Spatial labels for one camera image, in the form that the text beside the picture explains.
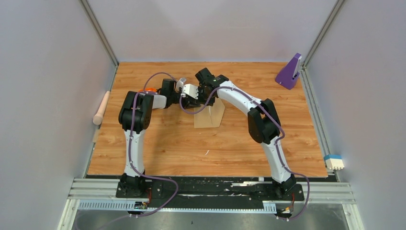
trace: gray floor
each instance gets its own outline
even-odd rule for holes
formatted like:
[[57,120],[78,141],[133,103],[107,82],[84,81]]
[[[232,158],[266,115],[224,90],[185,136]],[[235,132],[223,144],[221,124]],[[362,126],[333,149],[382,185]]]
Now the gray floor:
[[[296,212],[302,205],[295,205]],[[127,215],[125,211],[81,210],[77,214],[80,230],[95,230]],[[104,230],[348,230],[342,205],[310,204],[296,220],[283,222],[271,214],[218,214],[158,212],[149,217],[124,218]]]

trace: wood grain surface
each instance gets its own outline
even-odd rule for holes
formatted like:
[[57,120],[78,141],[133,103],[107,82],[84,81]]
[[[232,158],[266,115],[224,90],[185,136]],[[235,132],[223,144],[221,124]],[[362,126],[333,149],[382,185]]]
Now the wood grain surface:
[[[292,90],[275,82],[285,63],[267,62],[134,62],[120,63],[101,125],[88,174],[121,175],[126,142],[118,114],[128,91],[143,88],[149,76],[168,72],[197,85],[195,74],[207,67],[261,99],[270,98],[286,132],[282,148],[289,167],[307,176],[327,176],[321,150],[300,81]],[[160,88],[166,75],[148,87]],[[144,164],[149,175],[270,176],[260,144],[248,133],[247,118],[230,103],[218,128],[193,128],[193,115],[178,104],[152,112],[144,142]]]

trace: wooden handle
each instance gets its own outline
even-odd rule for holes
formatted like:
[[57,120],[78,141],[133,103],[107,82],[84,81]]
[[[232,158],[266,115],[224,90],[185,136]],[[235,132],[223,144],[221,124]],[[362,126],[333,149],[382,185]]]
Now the wooden handle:
[[96,115],[93,117],[93,123],[95,125],[100,125],[103,121],[104,111],[106,111],[107,102],[109,101],[110,91],[107,91],[103,97],[103,100],[100,103],[99,110]]

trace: purple object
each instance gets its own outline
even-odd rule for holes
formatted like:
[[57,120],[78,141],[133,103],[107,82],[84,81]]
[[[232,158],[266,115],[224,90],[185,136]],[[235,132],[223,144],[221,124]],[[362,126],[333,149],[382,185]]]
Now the purple object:
[[275,81],[281,86],[291,90],[296,85],[300,73],[300,59],[302,55],[297,53],[285,67],[276,75]]

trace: white wall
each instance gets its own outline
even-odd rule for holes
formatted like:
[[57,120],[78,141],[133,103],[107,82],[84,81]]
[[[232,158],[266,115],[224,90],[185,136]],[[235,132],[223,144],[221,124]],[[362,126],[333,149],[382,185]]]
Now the white wall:
[[406,2],[348,0],[310,62],[366,229],[404,229]]
[[120,61],[288,61],[336,0],[89,0]]
[[0,229],[57,227],[112,76],[78,0],[0,2]]

